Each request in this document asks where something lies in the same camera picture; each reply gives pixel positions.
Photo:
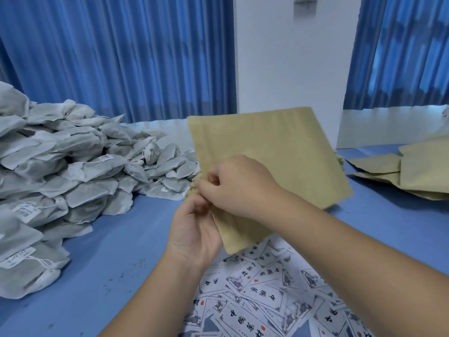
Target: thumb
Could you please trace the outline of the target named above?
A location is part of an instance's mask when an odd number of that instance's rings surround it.
[[[214,203],[218,196],[218,188],[220,186],[215,186],[211,182],[200,179],[196,182],[196,187],[198,192],[208,199],[210,202]]]

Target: pile of white bags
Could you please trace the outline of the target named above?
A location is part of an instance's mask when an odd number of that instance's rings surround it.
[[[123,115],[84,104],[37,104],[0,82],[0,297],[55,281],[64,238],[92,232],[98,215],[126,213],[132,193],[182,200],[199,173],[193,151],[161,149],[165,134],[137,132]]]

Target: tabletop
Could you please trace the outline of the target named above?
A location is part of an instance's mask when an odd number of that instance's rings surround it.
[[[340,150],[345,158],[397,146]],[[346,172],[351,166],[345,165]],[[329,209],[352,227],[449,275],[449,202],[349,178],[354,195]],[[64,243],[70,263],[51,286],[20,300],[0,298],[2,337],[94,337],[126,304],[163,253],[180,202],[139,195],[126,214],[101,216],[93,232]],[[205,324],[205,331],[213,329]],[[309,336],[308,323],[294,334]]]

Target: blue curtain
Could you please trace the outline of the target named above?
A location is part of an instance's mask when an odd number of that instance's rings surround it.
[[[0,77],[127,122],[236,112],[233,0],[0,0]]]
[[[345,109],[449,103],[449,0],[362,0]]]

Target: forearm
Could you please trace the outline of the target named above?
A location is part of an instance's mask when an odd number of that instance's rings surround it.
[[[447,276],[292,193],[277,195],[260,220],[283,236],[375,334],[449,333]]]
[[[99,337],[176,336],[202,274],[166,252]]]

